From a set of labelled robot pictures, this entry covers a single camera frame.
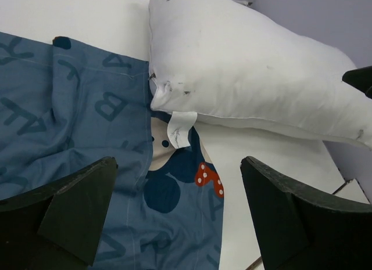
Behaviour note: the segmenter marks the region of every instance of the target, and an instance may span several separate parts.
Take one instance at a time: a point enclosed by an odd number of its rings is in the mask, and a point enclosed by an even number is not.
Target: cartoon character print
[[[167,137],[166,118],[151,118],[153,162],[146,176],[144,199],[147,206],[160,213],[169,213],[177,206],[181,189],[177,181],[205,186],[213,182],[218,197],[223,197],[221,180],[201,144],[196,130],[190,130],[191,147],[175,149]]]

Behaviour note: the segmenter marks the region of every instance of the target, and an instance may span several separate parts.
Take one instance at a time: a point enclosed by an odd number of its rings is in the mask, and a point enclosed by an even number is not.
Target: mattress
[[[57,35],[149,60],[149,0],[0,0],[0,31],[51,44]],[[239,170],[253,156],[326,192],[344,180],[323,142],[256,129],[197,123],[201,141],[224,185],[220,269],[246,269],[260,256]]]

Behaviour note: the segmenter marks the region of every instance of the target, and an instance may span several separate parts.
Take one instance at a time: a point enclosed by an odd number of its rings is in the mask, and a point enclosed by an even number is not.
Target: dark blue circle
[[[169,141],[162,141],[162,145],[165,148],[169,147]]]
[[[166,175],[148,179],[144,187],[147,206],[160,213],[169,213],[180,201],[181,189],[176,180]]]
[[[68,37],[55,37],[53,40],[53,46],[57,48],[70,49],[71,40]]]

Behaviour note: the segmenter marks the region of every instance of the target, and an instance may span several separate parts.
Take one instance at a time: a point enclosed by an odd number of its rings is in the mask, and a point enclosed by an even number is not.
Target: blue fabric
[[[148,171],[151,120],[169,116],[150,112],[147,78],[148,62],[70,38],[51,46],[0,33],[0,199],[113,156],[118,176],[90,269],[218,269],[218,175],[195,129],[191,147]],[[201,166],[213,180],[198,183]]]
[[[132,197],[152,160],[149,102],[148,62],[65,37],[52,46],[0,33],[0,198],[113,156],[103,238],[131,242]]]

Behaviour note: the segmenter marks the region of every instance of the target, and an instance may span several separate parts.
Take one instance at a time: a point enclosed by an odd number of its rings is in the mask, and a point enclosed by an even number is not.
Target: white fabric
[[[232,0],[151,0],[151,108],[198,121],[372,147],[372,100],[341,51]]]
[[[149,0],[0,0],[0,31],[50,44],[53,37],[64,35],[149,60],[148,4]],[[326,192],[343,183],[320,141],[255,129],[205,124],[196,128],[226,192],[220,270],[246,269],[260,256],[239,170],[244,157],[254,156]]]

